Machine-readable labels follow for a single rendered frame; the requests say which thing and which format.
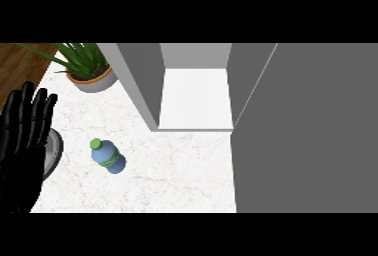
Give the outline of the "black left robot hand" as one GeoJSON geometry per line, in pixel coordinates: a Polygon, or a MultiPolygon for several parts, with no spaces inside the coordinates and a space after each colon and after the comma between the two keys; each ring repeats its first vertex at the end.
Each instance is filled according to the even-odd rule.
{"type": "Polygon", "coordinates": [[[30,213],[42,193],[58,95],[27,81],[0,112],[0,214],[30,213]]]}

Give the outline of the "blue water bottle green cap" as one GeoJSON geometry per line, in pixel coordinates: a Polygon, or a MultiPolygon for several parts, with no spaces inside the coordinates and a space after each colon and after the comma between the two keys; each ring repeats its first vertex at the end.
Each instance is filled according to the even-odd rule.
{"type": "Polygon", "coordinates": [[[126,168],[126,157],[110,140],[95,138],[90,141],[92,159],[108,170],[118,174],[126,168]]]}

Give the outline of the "grey open cabinet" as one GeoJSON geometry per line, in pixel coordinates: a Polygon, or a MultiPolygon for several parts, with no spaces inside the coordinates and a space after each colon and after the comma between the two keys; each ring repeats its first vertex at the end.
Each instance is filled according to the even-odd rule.
{"type": "Polygon", "coordinates": [[[278,45],[102,43],[151,131],[231,132],[278,45]]]}

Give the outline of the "dark grey cabinet door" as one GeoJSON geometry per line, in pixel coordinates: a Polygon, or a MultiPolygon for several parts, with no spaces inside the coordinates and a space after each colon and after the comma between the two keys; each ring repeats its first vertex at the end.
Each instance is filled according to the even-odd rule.
{"type": "Polygon", "coordinates": [[[232,136],[239,212],[378,212],[378,44],[282,44],[232,136]]]}

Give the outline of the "grey round metal object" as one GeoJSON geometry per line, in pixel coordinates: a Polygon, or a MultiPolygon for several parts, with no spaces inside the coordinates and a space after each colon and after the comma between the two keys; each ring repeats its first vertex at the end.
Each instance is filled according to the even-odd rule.
{"type": "Polygon", "coordinates": [[[59,164],[64,152],[64,140],[59,132],[50,129],[47,144],[46,144],[46,160],[43,179],[47,179],[59,164]]]}

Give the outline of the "green potted plant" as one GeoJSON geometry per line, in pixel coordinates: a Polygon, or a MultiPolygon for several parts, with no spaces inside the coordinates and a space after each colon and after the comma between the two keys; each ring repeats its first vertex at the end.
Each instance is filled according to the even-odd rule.
{"type": "Polygon", "coordinates": [[[53,47],[65,60],[24,43],[18,46],[65,67],[64,73],[80,91],[99,93],[117,82],[112,66],[96,43],[55,43],[53,47]]]}

